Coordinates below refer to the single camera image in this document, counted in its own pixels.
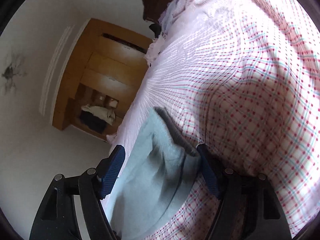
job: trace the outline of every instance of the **folded clothes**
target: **folded clothes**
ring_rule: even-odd
[[[112,125],[116,119],[116,115],[113,110],[101,106],[86,105],[81,106],[81,110],[92,113],[94,116],[106,121],[110,125]]]
[[[150,109],[104,207],[122,240],[143,239],[174,216],[196,179],[200,159],[167,111]]]

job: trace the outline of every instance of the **metal screw head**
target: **metal screw head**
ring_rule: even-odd
[[[54,176],[54,180],[60,180],[62,179],[62,174],[57,174],[56,176]]]
[[[265,179],[267,178],[267,176],[264,175],[264,174],[262,174],[262,173],[260,173],[260,174],[258,175],[258,178],[261,179],[261,180],[265,180]]]
[[[231,169],[231,168],[226,168],[226,169],[224,170],[224,172],[225,172],[226,174],[233,174],[233,169]]]
[[[96,173],[96,169],[95,168],[90,168],[90,169],[87,170],[87,173],[89,175],[95,174]]]

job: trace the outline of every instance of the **light blue towel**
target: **light blue towel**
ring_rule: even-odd
[[[105,207],[111,228],[122,240],[140,240],[164,226],[186,200],[199,166],[199,153],[167,112],[150,109]]]

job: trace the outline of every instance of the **bedsheet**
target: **bedsheet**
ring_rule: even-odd
[[[126,163],[148,109],[165,107],[195,147],[240,174],[266,174],[295,236],[320,208],[319,36],[296,0],[179,0],[113,145]],[[218,205],[199,174],[146,239],[203,239]]]

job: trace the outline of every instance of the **open shelf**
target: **open shelf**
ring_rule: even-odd
[[[97,133],[91,130],[87,125],[83,124],[79,118],[81,114],[81,106],[95,105],[106,107],[107,102],[110,100],[110,97],[102,94],[101,92],[94,90],[90,87],[87,87],[83,84],[79,84],[75,99],[73,99],[73,113],[70,117],[70,124],[75,127],[92,134],[102,140],[106,140],[107,135],[111,135],[117,132],[119,125],[121,125],[123,118],[116,115],[116,119],[113,122],[113,125],[107,124],[105,130],[102,134]]]

